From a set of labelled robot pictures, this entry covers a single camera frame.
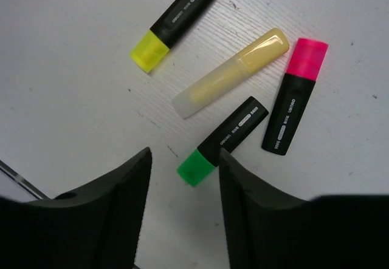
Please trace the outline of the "yellow cap black highlighter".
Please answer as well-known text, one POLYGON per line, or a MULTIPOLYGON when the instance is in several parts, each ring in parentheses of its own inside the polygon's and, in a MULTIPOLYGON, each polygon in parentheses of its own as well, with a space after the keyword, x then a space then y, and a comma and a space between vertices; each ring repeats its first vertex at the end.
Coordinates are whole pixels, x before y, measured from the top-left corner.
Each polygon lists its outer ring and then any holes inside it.
POLYGON ((146 73, 152 71, 181 40, 214 0, 174 0, 131 51, 146 73))

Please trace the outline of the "cream yellow pastel highlighter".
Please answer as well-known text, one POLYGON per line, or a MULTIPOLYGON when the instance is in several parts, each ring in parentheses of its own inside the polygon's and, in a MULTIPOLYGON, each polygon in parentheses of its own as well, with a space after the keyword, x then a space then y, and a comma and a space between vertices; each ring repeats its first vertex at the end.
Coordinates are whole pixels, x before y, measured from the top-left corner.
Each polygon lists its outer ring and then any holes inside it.
POLYGON ((193 83, 172 100, 181 118, 188 118, 225 95, 289 50, 285 34, 273 28, 193 83))

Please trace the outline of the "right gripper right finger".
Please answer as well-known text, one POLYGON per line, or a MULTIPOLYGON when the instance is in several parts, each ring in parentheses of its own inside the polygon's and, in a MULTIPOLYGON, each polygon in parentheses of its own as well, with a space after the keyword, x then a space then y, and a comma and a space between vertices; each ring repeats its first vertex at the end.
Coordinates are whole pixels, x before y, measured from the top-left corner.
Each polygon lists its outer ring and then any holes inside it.
POLYGON ((219 184, 230 268, 387 268, 388 196, 303 200, 226 150, 219 184))

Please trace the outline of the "pink cap black highlighter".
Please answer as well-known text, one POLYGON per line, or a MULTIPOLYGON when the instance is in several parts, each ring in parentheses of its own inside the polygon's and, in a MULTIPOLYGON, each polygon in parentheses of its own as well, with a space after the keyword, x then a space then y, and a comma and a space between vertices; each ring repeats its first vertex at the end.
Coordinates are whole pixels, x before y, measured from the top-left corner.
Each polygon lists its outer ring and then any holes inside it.
POLYGON ((299 38, 280 84, 261 147, 286 155, 304 114, 329 45, 299 38))

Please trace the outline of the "green cap black highlighter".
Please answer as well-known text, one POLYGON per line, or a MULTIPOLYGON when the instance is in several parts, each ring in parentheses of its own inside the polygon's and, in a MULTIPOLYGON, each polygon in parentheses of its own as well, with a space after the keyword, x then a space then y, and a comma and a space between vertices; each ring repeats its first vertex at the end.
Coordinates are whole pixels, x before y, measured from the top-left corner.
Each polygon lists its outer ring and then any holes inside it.
POLYGON ((190 186, 197 186, 219 166, 221 149, 234 151, 268 114, 256 98, 249 97, 194 150, 177 173, 190 186))

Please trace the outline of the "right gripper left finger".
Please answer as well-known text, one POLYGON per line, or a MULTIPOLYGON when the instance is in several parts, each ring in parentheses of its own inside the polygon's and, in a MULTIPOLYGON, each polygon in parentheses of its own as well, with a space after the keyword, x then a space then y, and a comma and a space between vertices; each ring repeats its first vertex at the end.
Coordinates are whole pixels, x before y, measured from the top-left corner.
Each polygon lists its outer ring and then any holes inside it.
POLYGON ((152 166, 149 148, 54 199, 1 198, 2 268, 134 268, 152 166))

